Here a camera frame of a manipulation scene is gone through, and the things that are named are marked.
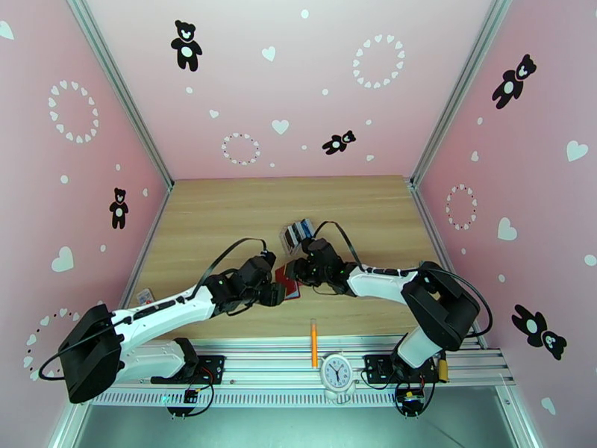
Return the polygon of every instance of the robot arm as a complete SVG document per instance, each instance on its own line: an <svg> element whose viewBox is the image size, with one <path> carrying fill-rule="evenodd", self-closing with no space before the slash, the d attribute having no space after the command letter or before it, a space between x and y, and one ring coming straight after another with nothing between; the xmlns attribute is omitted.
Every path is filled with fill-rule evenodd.
<svg viewBox="0 0 597 448"><path fill-rule="evenodd" d="M112 384L131 379L190 383L198 359L187 339L177 338L165 346L150 344L142 354L135 348L188 323L233 315L240 305L246 309L255 303L280 305L284 286L272 283L274 262L275 255L263 251L238 270L211 275L201 285L151 305L111 313L105 305L91 308L59 348L70 401L85 402Z"/></svg>
<svg viewBox="0 0 597 448"><path fill-rule="evenodd" d="M288 263L290 279L310 286L326 283L349 296L392 300L413 312L419 326L396 349L399 378L442 350L458 350L479 313L475 299L433 262L412 270L379 269L343 261L323 238L305 239L301 245L307 257Z"/></svg>

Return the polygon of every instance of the card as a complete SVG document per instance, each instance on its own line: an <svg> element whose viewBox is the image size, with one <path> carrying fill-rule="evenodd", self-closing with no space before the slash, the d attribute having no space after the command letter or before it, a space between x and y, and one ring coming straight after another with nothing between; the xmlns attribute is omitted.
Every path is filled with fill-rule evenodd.
<svg viewBox="0 0 597 448"><path fill-rule="evenodd" d="M284 274L286 272L286 265L278 268L275 271L275 280L284 286L286 292L284 294L285 300L291 300L295 298L299 298L301 296L301 291L299 290L299 283L293 281L290 278L287 278Z"/></svg>

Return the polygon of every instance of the clock face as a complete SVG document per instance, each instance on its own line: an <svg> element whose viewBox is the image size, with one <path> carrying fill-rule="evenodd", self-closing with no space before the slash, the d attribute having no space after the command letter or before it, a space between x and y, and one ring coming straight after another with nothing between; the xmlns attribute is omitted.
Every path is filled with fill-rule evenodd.
<svg viewBox="0 0 597 448"><path fill-rule="evenodd" d="M323 376L332 388L345 388L352 378L350 364L342 357L329 358L323 365Z"/></svg>

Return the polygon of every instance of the gray floor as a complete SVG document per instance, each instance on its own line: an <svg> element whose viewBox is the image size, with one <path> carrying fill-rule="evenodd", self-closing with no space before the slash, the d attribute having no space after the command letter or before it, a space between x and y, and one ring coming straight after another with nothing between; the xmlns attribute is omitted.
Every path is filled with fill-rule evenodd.
<svg viewBox="0 0 597 448"><path fill-rule="evenodd" d="M497 399L492 388L438 388L418 420L394 408L212 408L173 421L165 408L95 406L77 447L514 447Z"/></svg>

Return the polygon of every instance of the small box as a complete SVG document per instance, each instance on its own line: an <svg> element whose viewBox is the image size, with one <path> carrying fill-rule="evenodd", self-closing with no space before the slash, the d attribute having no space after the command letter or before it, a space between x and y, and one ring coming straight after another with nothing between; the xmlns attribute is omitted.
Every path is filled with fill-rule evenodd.
<svg viewBox="0 0 597 448"><path fill-rule="evenodd" d="M301 248L301 242L305 238L312 238L314 232L313 224L311 224L311 220L308 218L287 225L282 229L280 235L286 253L288 255L296 254Z"/></svg>

